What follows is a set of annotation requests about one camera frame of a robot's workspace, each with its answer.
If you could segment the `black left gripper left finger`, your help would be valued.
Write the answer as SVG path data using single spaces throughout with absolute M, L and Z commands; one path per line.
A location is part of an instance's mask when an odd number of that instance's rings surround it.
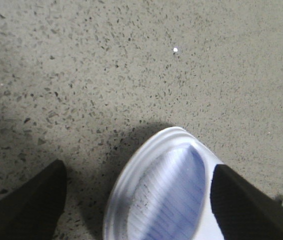
M 0 200 L 0 240 L 51 240 L 66 195 L 66 166 L 55 160 Z

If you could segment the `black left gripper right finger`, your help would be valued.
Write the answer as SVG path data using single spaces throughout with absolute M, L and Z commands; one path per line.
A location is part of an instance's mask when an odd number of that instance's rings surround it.
M 214 168 L 210 204 L 226 240 L 283 240 L 283 206 L 225 164 Z

